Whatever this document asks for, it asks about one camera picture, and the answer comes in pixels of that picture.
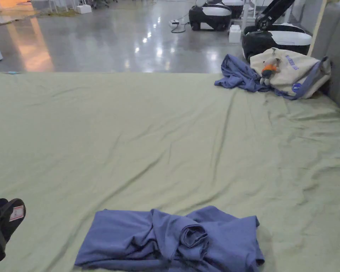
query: black and white robot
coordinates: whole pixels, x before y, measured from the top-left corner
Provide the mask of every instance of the black and white robot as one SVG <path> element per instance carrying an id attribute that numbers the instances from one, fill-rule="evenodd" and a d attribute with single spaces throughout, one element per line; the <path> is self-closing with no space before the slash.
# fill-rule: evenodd
<path id="1" fill-rule="evenodd" d="M 307 55 L 312 36 L 291 24 L 274 25 L 294 1 L 273 0 L 257 17 L 255 25 L 244 29 L 242 48 L 248 62 L 251 56 L 261 54 L 272 47 Z"/>
<path id="2" fill-rule="evenodd" d="M 228 29 L 231 19 L 239 18 L 242 11 L 243 0 L 197 0 L 189 10 L 189 23 L 194 31 L 222 31 Z"/>

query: cable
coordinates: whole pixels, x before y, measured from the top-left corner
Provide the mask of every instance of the cable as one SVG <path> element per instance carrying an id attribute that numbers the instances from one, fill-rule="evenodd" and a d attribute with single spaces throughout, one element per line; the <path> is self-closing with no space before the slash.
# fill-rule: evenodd
<path id="1" fill-rule="evenodd" d="M 185 16 L 187 16 L 189 13 L 185 14 L 183 17 L 179 18 L 179 19 L 176 19 L 178 21 L 180 21 L 182 18 L 184 18 Z"/>
<path id="2" fill-rule="evenodd" d="M 190 22 L 187 22 L 185 24 L 180 24 L 181 26 L 184 26 L 184 30 L 183 31 L 175 31 L 180 25 L 177 25 L 176 28 L 174 28 L 171 33 L 183 33 L 186 31 L 186 25 L 190 24 Z"/>

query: plush doll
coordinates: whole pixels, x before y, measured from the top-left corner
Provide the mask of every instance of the plush doll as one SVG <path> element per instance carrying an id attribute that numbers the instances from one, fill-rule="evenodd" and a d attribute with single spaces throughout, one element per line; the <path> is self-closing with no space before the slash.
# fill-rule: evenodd
<path id="1" fill-rule="evenodd" d="M 264 63 L 264 68 L 262 70 L 262 78 L 260 80 L 260 83 L 261 85 L 264 84 L 268 86 L 270 85 L 270 77 L 274 73 L 279 72 L 279 67 L 278 67 L 279 59 L 272 57 L 272 58 L 267 59 L 263 63 Z"/>

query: upholstered headboard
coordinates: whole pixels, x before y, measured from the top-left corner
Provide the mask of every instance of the upholstered headboard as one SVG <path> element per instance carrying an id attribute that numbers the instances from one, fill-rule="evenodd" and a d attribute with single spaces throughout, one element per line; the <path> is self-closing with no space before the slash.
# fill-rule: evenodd
<path id="1" fill-rule="evenodd" d="M 332 79 L 326 94 L 340 107 L 340 2 L 327 4 L 311 56 L 330 57 Z"/>

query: bed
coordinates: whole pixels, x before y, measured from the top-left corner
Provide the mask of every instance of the bed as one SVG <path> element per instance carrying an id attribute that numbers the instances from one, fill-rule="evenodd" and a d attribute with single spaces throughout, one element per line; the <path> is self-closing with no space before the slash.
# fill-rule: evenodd
<path id="1" fill-rule="evenodd" d="M 257 215 L 262 271 L 340 271 L 340 107 L 220 76 L 0 74 L 0 197 L 27 208 L 0 271 L 76 271 L 99 210 L 207 205 Z"/>

